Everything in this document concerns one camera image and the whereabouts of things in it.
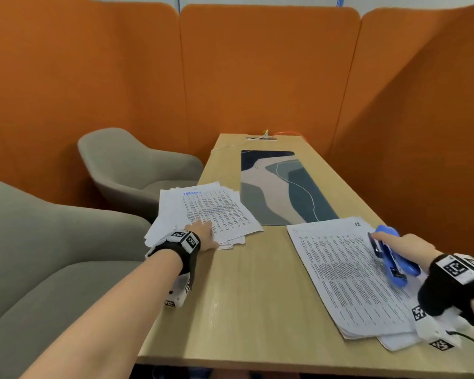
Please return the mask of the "person's right hand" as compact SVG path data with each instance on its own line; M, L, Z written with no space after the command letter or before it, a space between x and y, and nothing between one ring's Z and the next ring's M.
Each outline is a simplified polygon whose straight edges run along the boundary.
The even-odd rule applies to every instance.
M432 262L444 255L434 245L413 234L395 236L379 231L371 233L376 241L381 241L401 257L416 263L425 273L429 272Z

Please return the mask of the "person's left hand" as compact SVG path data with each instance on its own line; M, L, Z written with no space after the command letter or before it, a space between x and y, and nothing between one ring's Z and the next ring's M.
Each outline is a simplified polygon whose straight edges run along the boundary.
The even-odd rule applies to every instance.
M201 240L214 240L213 231L212 231L212 222L211 221L202 221L197 220L192 224L188 224L184 227L184 230L194 233Z

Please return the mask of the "blue stapler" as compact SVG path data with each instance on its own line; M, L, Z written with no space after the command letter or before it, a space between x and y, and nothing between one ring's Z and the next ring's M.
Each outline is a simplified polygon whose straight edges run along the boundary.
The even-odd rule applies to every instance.
M383 241L376 241L371 233L367 235L374 255L383 262L385 274L392 286L405 288L408 284L408 276L420 276L421 268L416 263L400 256Z

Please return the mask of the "person's left forearm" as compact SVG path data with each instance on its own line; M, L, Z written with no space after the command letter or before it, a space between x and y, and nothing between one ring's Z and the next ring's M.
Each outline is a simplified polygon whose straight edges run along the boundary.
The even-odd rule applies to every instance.
M156 252L70 325L19 379L128 379L183 268Z

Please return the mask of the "loose pile of printed sheets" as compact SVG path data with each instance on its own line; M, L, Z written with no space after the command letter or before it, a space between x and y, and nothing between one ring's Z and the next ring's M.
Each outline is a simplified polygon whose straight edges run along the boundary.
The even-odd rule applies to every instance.
M173 231L197 220L212 223L220 250L245 244L245 237L263 231L262 225L241 203L240 194L219 182L160 191L158 216L145 235L152 248Z

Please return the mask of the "abstract patterned desk mat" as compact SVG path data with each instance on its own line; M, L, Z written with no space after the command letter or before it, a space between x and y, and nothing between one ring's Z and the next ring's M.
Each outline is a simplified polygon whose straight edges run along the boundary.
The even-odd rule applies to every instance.
M240 165L240 201L261 225L339 218L294 152L243 150Z

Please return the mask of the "neat stack of printed pages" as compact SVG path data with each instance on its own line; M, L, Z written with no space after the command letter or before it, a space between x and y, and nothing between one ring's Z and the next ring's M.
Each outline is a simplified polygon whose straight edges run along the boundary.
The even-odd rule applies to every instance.
M288 235L343 338L377 338L397 351L422 340L414 325L421 270L393 255L390 267L374 228L361 217L288 225Z

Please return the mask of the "orange felt partition panel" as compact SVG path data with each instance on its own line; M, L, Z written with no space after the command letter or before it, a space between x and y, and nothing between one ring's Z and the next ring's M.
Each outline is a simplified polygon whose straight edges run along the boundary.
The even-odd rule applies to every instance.
M165 3L0 0L0 181L105 204L77 149L117 127L189 153L179 14Z
M345 7L202 5L180 18L190 151L221 133L303 135L333 143L360 31Z
M474 255L474 5L362 17L329 163L381 222Z

